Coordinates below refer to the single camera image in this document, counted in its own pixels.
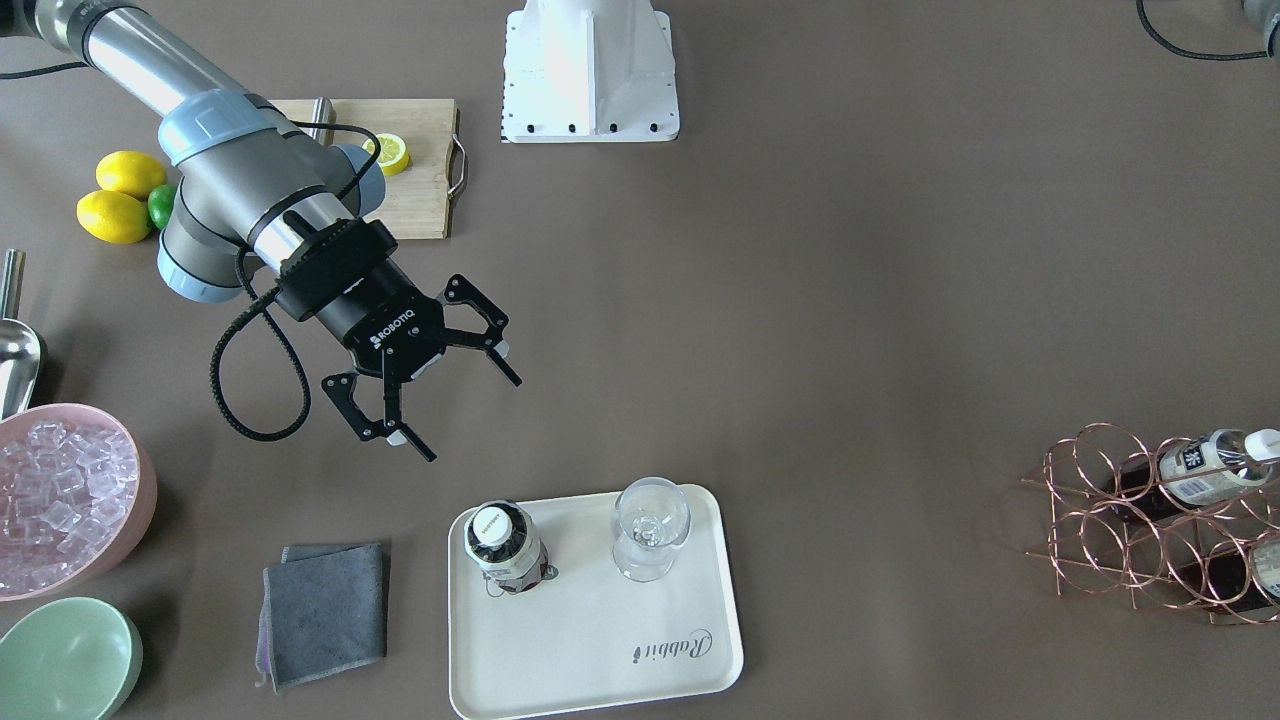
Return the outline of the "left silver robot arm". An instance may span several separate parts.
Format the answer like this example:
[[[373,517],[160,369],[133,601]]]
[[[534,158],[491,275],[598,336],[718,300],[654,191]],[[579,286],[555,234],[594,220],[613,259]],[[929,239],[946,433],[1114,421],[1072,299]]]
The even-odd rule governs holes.
[[[1279,0],[1243,0],[1242,12],[1252,27],[1261,32],[1263,50],[1279,58]]]

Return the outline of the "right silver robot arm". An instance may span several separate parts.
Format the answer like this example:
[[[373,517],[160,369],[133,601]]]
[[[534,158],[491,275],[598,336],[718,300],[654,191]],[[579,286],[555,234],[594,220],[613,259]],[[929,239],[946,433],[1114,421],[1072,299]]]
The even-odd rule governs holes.
[[[250,291],[257,266],[274,274],[218,341],[210,384],[232,416],[220,365],[230,340],[278,306],[297,322],[317,318],[352,368],[323,389],[362,439],[411,445],[435,457],[401,415],[401,388],[451,347],[484,352],[515,386],[503,333],[508,316],[462,275],[435,296],[396,265],[397,242],[372,219],[385,196],[381,145],[320,145],[265,97],[250,92],[128,1],[5,1],[3,35],[41,38],[99,70],[159,114],[157,142],[179,172],[157,269],[178,295],[215,304]]]

